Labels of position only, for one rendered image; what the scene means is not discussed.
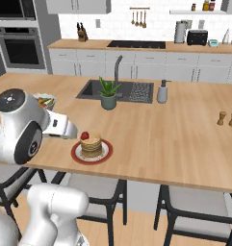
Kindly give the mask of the black toaster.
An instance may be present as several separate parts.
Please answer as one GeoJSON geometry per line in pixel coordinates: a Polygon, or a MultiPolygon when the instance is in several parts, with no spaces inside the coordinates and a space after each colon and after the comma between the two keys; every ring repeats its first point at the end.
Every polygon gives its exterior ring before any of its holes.
{"type": "Polygon", "coordinates": [[[187,44],[205,46],[207,38],[208,32],[206,30],[189,30],[187,35],[187,44]]]}

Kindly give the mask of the grey upper cupboards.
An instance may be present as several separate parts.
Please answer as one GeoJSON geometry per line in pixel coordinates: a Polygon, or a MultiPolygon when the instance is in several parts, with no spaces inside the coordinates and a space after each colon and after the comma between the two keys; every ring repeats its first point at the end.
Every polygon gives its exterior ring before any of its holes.
{"type": "Polygon", "coordinates": [[[46,0],[49,13],[107,14],[111,0],[46,0]]]}

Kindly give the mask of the black framed grey chair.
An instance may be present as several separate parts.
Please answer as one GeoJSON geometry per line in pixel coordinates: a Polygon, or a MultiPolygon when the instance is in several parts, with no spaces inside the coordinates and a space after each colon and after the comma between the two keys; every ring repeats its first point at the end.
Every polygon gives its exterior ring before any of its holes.
{"type": "Polygon", "coordinates": [[[67,185],[89,195],[89,207],[80,219],[105,223],[109,246],[115,246],[113,217],[118,203],[122,204],[123,224],[127,224],[127,181],[72,173],[67,185]]]}
{"type": "Polygon", "coordinates": [[[0,164],[0,207],[3,207],[14,219],[11,205],[18,207],[17,196],[38,173],[40,181],[46,183],[45,174],[41,169],[23,167],[19,165],[0,164]]]}
{"type": "Polygon", "coordinates": [[[223,193],[161,184],[154,230],[158,229],[162,209],[168,216],[164,246],[170,246],[174,234],[232,246],[232,217],[228,214],[223,193]]]}

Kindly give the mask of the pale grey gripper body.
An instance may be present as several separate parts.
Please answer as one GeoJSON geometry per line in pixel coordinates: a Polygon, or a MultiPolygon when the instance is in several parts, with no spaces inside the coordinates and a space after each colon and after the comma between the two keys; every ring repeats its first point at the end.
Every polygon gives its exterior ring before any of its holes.
{"type": "Polygon", "coordinates": [[[62,138],[72,139],[77,137],[77,127],[64,114],[58,119],[58,129],[62,138]]]}

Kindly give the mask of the run of grey base cupboards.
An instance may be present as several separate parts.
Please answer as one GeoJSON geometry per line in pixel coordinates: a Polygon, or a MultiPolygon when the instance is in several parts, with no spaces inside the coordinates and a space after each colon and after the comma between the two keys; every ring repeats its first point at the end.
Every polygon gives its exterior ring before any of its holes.
{"type": "Polygon", "coordinates": [[[50,48],[55,75],[114,77],[116,60],[122,79],[232,83],[232,54],[82,50],[50,48]]]}

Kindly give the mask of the white wall shelf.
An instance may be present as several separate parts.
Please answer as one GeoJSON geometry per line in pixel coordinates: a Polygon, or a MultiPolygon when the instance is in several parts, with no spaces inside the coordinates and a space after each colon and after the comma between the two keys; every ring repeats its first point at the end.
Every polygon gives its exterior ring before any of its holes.
{"type": "Polygon", "coordinates": [[[184,10],[169,10],[169,14],[226,14],[223,11],[184,11],[184,10]]]}

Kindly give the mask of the stack of pancakes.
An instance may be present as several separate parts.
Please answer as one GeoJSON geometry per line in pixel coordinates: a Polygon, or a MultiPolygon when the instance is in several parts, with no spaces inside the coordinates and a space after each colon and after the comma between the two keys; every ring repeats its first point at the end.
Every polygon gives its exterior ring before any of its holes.
{"type": "Polygon", "coordinates": [[[85,158],[95,158],[102,153],[102,139],[98,133],[88,132],[89,139],[82,140],[80,137],[82,155],[85,158]]]}

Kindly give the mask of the dark grey tap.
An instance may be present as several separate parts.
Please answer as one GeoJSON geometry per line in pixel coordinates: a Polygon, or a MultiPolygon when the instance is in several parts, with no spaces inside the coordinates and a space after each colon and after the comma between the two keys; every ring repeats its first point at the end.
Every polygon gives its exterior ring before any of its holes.
{"type": "Polygon", "coordinates": [[[118,91],[118,67],[119,67],[119,63],[121,62],[121,60],[122,60],[122,55],[118,56],[116,60],[116,64],[115,64],[115,88],[116,88],[117,98],[123,97],[123,93],[118,91]]]}

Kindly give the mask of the black microwave oven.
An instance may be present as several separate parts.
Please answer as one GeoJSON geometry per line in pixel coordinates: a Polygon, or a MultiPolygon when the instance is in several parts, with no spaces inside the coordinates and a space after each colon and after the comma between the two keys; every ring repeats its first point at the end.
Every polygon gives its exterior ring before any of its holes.
{"type": "Polygon", "coordinates": [[[0,20],[35,20],[33,0],[0,0],[0,20]]]}

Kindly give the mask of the steel built-in oven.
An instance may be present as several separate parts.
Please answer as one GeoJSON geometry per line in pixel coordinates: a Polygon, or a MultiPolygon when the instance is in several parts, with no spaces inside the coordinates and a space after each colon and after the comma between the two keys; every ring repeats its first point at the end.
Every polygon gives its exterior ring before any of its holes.
{"type": "Polygon", "coordinates": [[[45,68],[37,28],[0,27],[0,45],[8,68],[45,68]]]}

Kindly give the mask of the wooden knife block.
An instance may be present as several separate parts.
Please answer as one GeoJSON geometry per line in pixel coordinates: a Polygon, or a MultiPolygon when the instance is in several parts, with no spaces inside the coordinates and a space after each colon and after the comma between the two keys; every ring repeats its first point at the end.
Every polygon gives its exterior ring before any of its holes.
{"type": "Polygon", "coordinates": [[[77,34],[78,40],[81,42],[86,42],[89,39],[82,22],[77,23],[77,34]]]}

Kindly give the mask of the dark grey sink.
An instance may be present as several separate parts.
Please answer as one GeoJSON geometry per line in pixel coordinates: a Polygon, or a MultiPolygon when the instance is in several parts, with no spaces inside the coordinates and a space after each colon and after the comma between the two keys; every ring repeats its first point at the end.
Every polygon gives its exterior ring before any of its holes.
{"type": "MultiPolygon", "coordinates": [[[[118,101],[151,104],[153,101],[153,83],[120,82],[118,92],[122,94],[118,101]]],[[[79,99],[100,100],[101,84],[98,80],[89,80],[79,92],[79,99]]]]}

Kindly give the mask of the green plant in grey pot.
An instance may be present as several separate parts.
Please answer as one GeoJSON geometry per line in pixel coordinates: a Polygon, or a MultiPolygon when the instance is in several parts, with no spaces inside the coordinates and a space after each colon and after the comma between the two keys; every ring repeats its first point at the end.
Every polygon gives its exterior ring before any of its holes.
{"type": "Polygon", "coordinates": [[[113,110],[116,107],[117,90],[120,85],[116,85],[113,81],[106,82],[102,77],[99,78],[99,83],[102,108],[107,111],[113,110]]]}

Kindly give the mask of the red rimmed white plate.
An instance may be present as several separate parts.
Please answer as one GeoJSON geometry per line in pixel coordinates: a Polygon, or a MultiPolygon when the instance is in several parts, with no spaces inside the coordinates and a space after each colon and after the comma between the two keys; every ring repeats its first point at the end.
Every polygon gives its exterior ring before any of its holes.
{"type": "Polygon", "coordinates": [[[85,165],[95,165],[98,163],[102,163],[108,160],[111,157],[112,153],[113,146],[109,141],[105,139],[102,140],[102,154],[95,158],[84,158],[82,156],[82,147],[80,142],[77,142],[71,149],[71,157],[75,161],[85,165]]]}

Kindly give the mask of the grey upper cupboard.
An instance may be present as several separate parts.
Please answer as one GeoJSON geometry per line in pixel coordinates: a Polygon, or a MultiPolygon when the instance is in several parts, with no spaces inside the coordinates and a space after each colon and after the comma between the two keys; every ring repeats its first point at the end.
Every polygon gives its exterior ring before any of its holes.
{"type": "Polygon", "coordinates": [[[232,0],[222,0],[220,9],[223,12],[232,14],[232,0]]]}

